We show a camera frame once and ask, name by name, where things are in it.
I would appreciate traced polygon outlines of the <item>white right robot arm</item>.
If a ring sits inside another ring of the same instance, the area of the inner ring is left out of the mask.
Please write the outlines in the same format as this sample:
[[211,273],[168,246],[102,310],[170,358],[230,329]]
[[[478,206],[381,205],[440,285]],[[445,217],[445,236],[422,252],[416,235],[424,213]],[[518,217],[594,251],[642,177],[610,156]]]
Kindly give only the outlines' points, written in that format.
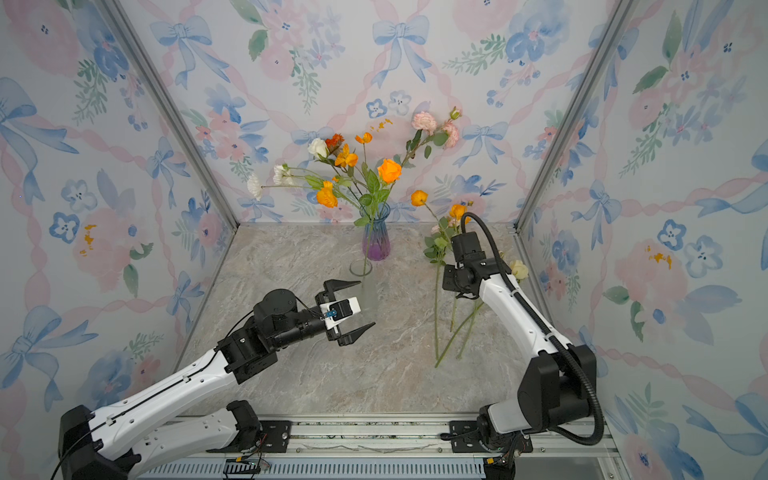
[[605,419],[595,354],[572,344],[544,318],[497,247],[487,256],[475,232],[454,236],[451,246],[455,262],[445,268],[443,288],[489,307],[526,361],[513,395],[479,411],[476,430],[483,448],[517,449],[525,436],[545,431],[583,446],[602,441]]

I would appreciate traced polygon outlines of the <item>orange poppy flower spray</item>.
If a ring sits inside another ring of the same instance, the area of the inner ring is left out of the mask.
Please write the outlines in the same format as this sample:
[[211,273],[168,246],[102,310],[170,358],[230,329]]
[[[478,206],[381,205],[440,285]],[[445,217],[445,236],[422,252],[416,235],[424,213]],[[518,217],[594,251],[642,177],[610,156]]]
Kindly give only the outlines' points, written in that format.
[[332,169],[332,178],[323,182],[318,190],[318,202],[327,208],[336,208],[340,199],[359,210],[357,226],[373,223],[374,198],[365,182],[365,175],[357,173],[359,156],[341,134],[315,139],[309,147],[313,160]]

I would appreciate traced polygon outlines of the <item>pink carnation flower spray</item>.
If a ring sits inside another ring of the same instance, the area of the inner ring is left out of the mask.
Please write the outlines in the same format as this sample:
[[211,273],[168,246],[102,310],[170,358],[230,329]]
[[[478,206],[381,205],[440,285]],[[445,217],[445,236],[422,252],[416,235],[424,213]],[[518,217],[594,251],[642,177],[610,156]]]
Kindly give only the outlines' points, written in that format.
[[396,165],[395,172],[399,175],[414,160],[419,152],[428,158],[433,146],[451,149],[460,139],[457,121],[463,116],[463,111],[454,106],[448,117],[443,122],[427,111],[417,112],[413,115],[411,126],[415,130],[413,137],[406,141],[405,152],[397,155],[393,160]]

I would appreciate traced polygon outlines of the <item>white lisianthus flower stem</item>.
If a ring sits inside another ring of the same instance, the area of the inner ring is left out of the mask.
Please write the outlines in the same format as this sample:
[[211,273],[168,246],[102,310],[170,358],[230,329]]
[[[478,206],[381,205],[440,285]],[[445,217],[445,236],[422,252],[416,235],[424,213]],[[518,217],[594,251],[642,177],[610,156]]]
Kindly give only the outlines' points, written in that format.
[[261,200],[268,189],[301,189],[308,191],[315,201],[328,209],[337,208],[341,201],[360,207],[359,198],[349,189],[348,182],[339,176],[324,178],[304,168],[278,164],[273,168],[271,182],[264,184],[251,174],[246,187],[251,197]]

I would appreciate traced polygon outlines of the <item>white rose flower stem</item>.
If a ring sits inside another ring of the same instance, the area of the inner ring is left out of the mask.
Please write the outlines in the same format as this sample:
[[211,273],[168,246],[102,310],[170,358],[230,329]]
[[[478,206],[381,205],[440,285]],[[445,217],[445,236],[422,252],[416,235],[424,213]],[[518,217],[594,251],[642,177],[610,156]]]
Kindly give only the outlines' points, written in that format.
[[359,160],[358,155],[351,149],[346,140],[335,152],[329,153],[325,140],[321,138],[314,139],[308,147],[309,153],[317,162],[332,168],[334,172],[332,182],[340,190],[346,189],[352,198],[358,200],[362,195],[362,191],[353,179],[355,167]]

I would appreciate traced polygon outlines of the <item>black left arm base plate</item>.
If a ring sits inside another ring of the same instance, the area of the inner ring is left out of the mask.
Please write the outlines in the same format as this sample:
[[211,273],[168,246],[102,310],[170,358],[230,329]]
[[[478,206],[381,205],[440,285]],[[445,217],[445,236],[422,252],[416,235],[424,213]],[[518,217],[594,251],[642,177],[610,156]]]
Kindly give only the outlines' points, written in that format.
[[227,453],[286,453],[293,423],[289,420],[259,421],[237,426],[236,436],[224,448]]

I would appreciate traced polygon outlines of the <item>orange-red gerbera flower stem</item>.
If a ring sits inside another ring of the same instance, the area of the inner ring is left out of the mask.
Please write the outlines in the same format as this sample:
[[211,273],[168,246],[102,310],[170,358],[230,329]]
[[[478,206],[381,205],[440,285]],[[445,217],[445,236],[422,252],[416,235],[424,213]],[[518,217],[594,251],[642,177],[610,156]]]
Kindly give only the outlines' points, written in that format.
[[325,144],[329,153],[335,152],[344,144],[344,137],[341,134],[334,134],[330,138],[325,140]]

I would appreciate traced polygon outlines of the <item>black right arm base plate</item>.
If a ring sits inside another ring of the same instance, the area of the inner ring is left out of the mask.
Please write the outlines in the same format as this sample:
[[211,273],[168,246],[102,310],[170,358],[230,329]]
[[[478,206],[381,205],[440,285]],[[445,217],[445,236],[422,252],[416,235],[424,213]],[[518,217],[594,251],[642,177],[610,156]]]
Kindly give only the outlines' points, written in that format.
[[489,453],[494,455],[531,453],[532,441],[520,432],[500,434],[485,421],[449,422],[449,431],[440,434],[450,443],[453,453]]

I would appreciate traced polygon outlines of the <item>blue purple glass vase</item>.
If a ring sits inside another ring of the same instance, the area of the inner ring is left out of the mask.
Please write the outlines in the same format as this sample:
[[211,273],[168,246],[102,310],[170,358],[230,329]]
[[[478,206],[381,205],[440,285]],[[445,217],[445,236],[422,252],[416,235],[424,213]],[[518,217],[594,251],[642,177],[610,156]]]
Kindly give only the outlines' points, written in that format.
[[362,252],[367,260],[385,260],[391,253],[391,242],[387,228],[390,211],[388,204],[382,204],[373,221],[364,227]]

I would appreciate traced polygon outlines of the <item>orange ranunculus flower spray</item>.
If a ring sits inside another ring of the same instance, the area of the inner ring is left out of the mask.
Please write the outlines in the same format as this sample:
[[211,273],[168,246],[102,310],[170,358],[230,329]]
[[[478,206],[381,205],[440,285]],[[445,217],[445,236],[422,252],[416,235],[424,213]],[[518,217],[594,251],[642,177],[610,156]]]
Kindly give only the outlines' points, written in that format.
[[435,282],[433,295],[433,340],[435,348],[436,365],[439,364],[441,353],[439,332],[439,306],[440,291],[442,289],[442,273],[447,265],[446,256],[451,251],[451,239],[456,236],[462,226],[461,219],[467,212],[467,206],[462,203],[453,204],[447,215],[438,216],[428,204],[429,195],[423,190],[415,190],[410,195],[411,205],[416,208],[424,208],[430,213],[435,224],[431,233],[424,239],[425,248],[423,255],[435,267]]

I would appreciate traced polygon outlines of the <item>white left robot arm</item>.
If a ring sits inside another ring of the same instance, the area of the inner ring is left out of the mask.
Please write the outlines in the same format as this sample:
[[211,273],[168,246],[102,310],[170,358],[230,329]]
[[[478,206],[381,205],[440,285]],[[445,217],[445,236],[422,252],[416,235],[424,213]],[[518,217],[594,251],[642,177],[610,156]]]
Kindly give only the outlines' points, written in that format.
[[202,400],[240,385],[274,365],[279,351],[323,334],[344,347],[367,327],[341,324],[361,310],[356,298],[337,298],[354,282],[330,279],[308,307],[288,289],[268,292],[215,347],[187,367],[123,400],[84,405],[60,420],[53,478],[135,479],[162,464],[201,453],[258,449],[269,435],[246,400],[232,401],[198,420],[176,416]]

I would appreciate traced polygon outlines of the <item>orange rose flower stem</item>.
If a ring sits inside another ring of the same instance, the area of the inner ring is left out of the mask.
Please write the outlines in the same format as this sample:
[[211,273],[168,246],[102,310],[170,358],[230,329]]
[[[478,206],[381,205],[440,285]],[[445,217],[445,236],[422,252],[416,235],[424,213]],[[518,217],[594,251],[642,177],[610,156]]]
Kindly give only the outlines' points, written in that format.
[[362,163],[353,190],[358,194],[356,204],[359,218],[356,226],[367,226],[382,219],[390,194],[402,175],[402,166],[393,159],[383,159],[378,166]]

